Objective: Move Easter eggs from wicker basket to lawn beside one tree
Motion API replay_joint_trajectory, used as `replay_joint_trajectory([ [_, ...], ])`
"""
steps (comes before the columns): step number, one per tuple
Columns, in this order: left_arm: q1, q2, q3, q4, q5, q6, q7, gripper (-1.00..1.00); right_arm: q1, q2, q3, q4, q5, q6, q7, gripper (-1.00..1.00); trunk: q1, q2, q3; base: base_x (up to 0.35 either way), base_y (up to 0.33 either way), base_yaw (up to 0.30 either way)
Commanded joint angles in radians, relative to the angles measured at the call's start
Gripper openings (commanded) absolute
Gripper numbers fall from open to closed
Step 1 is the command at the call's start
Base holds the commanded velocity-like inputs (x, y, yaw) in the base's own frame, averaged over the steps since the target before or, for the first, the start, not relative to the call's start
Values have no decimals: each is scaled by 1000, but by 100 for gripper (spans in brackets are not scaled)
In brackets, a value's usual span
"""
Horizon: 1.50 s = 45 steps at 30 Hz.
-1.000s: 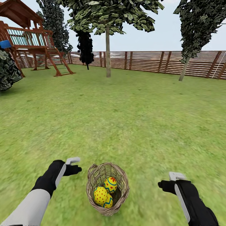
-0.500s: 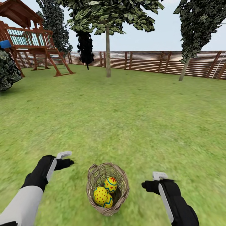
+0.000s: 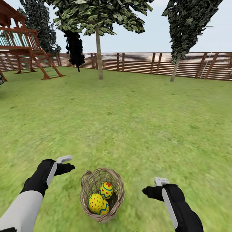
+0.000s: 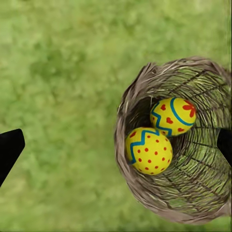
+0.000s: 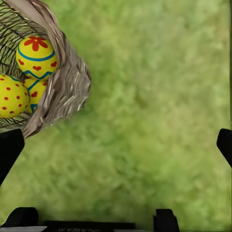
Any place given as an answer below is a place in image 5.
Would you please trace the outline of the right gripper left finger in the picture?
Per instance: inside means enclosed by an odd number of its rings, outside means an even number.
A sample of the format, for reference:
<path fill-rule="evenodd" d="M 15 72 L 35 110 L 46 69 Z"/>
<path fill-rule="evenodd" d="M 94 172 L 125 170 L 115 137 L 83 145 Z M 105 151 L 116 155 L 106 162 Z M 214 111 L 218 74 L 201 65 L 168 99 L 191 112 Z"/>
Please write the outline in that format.
<path fill-rule="evenodd" d="M 16 130 L 0 132 L 0 185 L 24 147 L 24 137 L 19 127 Z"/>

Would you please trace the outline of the easter egg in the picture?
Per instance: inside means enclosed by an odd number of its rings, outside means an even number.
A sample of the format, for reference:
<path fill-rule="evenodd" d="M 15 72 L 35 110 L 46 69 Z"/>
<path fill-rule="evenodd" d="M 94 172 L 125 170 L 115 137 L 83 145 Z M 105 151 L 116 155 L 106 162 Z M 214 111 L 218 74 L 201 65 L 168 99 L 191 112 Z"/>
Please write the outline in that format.
<path fill-rule="evenodd" d="M 18 41 L 14 57 L 18 72 L 35 80 L 48 80 L 51 74 L 57 71 L 58 59 L 46 37 L 28 33 L 25 39 Z"/>
<path fill-rule="evenodd" d="M 28 78 L 22 82 L 26 85 L 30 94 L 30 104 L 26 111 L 27 113 L 32 114 L 40 102 L 48 81 Z"/>
<path fill-rule="evenodd" d="M 0 74 L 0 119 L 20 117 L 29 104 L 30 94 L 26 85 L 14 75 Z"/>

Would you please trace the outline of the wicker basket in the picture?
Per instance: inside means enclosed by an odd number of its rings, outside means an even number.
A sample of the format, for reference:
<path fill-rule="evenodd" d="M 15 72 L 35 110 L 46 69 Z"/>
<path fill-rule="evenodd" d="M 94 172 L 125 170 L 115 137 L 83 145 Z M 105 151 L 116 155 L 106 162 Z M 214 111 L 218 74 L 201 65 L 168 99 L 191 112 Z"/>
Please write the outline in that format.
<path fill-rule="evenodd" d="M 16 55 L 16 48 L 5 42 L 13 33 L 20 40 L 25 39 L 28 32 L 43 38 L 49 37 L 46 39 L 51 42 L 59 64 L 57 71 L 48 78 L 48 84 L 32 114 L 25 111 L 21 120 L 11 118 L 13 122 L 8 124 L 0 121 L 0 130 L 16 130 L 19 127 L 26 140 L 82 110 L 90 95 L 92 78 L 88 64 L 77 54 L 46 3 L 41 0 L 0 1 L 0 8 L 8 9 L 3 10 L 2 14 L 12 13 L 0 18 L 0 47 L 12 53 L 7 69 L 3 72 L 10 74 Z M 13 28 L 16 23 L 24 23 L 22 27 L 29 29 L 18 31 L 18 28 Z M 20 73 L 18 79 L 24 81 L 28 78 L 25 73 Z"/>

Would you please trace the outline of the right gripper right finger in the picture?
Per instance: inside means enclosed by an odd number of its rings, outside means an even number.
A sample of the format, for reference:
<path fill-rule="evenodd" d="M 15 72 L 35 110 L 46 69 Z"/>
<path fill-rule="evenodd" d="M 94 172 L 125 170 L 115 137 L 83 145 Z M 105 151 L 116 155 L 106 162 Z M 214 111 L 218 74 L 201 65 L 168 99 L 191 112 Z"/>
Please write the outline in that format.
<path fill-rule="evenodd" d="M 232 167 L 232 130 L 222 128 L 217 138 L 217 147 Z"/>

